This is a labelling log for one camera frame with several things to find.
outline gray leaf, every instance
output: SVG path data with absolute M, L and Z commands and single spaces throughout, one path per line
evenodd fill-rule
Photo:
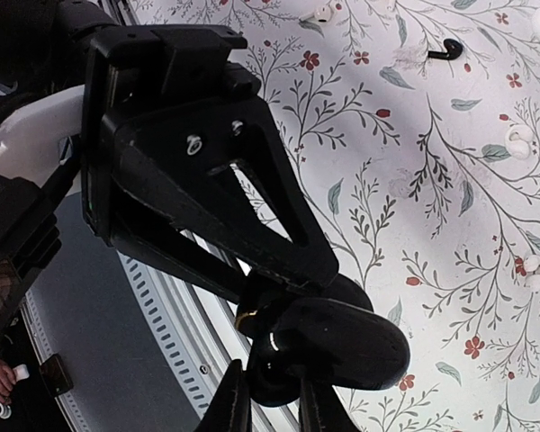
M 494 416 L 494 427 L 492 428 L 492 430 L 496 428 L 496 426 L 500 423 L 501 420 L 502 420 L 502 406 L 499 405 L 498 408 L 496 409 L 496 416 Z
M 482 147 L 482 154 L 486 162 L 498 162 L 510 157 L 506 148 L 500 144 L 486 144 Z
M 380 77 L 384 78 L 390 84 L 393 84 L 395 86 L 414 90 L 414 87 L 412 87 L 406 81 L 404 81 L 404 78 L 402 78 L 402 75 L 400 75 L 391 67 L 387 67 L 387 66 L 383 67 L 382 70 L 380 71 Z
M 536 249 L 540 251 L 540 238 L 532 234 L 530 231 L 526 231 L 526 237 L 532 243 L 534 246 L 536 246 Z
M 457 111 L 470 111 L 474 106 L 479 104 L 482 99 L 477 99 L 474 101 L 463 101 L 462 99 L 453 99 L 450 101 L 452 108 Z
M 324 37 L 324 31 L 322 31 L 322 27 L 317 25 L 315 22 L 298 21 L 298 25 L 300 25 L 304 30 L 312 30 L 313 32 L 320 33 L 322 37 Z
M 483 29 L 482 27 L 476 27 L 476 30 L 481 33 L 482 36 L 484 36 L 489 43 L 494 45 L 496 48 L 498 48 L 498 51 L 502 52 L 500 49 L 500 45 L 492 38 L 492 36 L 486 31 L 486 29 Z
M 396 327 L 400 326 L 400 321 L 402 319 L 402 302 L 400 298 L 398 303 L 394 306 L 390 312 L 388 312 L 388 321 L 394 324 Z
M 450 375 L 455 380 L 457 380 L 460 385 L 462 385 L 462 378 L 460 377 L 460 373 L 458 372 L 458 370 L 455 367 L 452 367 L 448 363 L 438 362 L 438 363 L 436 363 L 436 368 L 442 374 Z
M 530 399 L 528 399 L 528 403 L 536 403 L 538 399 L 540 399 L 540 378 L 532 389 L 532 393 L 530 394 Z
M 408 37 L 408 30 L 406 30 L 406 21 L 399 15 L 396 15 L 396 22 L 398 23 L 398 34 L 400 36 L 400 46 L 404 46 L 406 38 Z
M 328 191 L 328 207 L 334 214 L 340 213 L 338 197 L 340 196 L 340 191 L 342 190 L 342 180 L 344 180 L 344 177 L 342 177 L 338 183 L 330 187 L 330 190 Z
M 474 3 L 476 3 L 476 0 L 454 0 L 450 5 L 452 5 L 454 9 L 463 11 L 464 9 L 468 9 Z
M 462 188 L 464 190 L 464 197 L 462 199 L 462 207 L 460 208 L 460 214 L 458 216 L 462 216 L 462 214 L 470 209 L 472 204 L 474 204 L 474 190 L 472 189 L 470 182 L 468 180 L 464 180 L 462 183 Z

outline gray panel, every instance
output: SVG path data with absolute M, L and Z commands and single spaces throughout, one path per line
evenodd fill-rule
M 83 222 L 79 196 L 62 203 L 58 227 L 63 247 L 32 293 L 90 428 L 194 430 L 198 416 L 156 345 L 115 251 Z

